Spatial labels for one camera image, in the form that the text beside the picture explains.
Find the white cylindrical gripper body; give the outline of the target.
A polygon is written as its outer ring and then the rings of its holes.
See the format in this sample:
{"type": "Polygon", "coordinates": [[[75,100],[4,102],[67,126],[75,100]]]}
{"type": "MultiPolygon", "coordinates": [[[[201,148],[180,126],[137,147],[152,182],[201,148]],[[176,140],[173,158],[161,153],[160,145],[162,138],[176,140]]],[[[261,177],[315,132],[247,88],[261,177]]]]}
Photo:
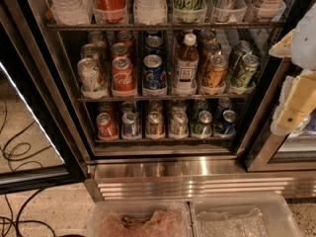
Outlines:
{"type": "Polygon", "coordinates": [[[297,23],[290,52],[293,64],[303,69],[316,70],[316,3],[297,23]]]}

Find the yellow-white gripper finger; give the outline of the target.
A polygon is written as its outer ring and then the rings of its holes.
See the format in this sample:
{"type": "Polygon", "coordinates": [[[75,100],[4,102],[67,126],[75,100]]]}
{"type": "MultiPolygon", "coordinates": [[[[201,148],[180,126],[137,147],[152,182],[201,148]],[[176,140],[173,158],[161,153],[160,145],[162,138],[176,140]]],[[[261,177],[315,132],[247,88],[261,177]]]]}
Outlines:
{"type": "Polygon", "coordinates": [[[280,41],[274,44],[270,50],[269,55],[278,58],[291,57],[290,45],[292,42],[294,29],[289,31],[280,41]]]}
{"type": "Polygon", "coordinates": [[[316,108],[316,72],[303,70],[298,76],[287,76],[282,84],[278,106],[270,131],[288,135],[316,108]]]}

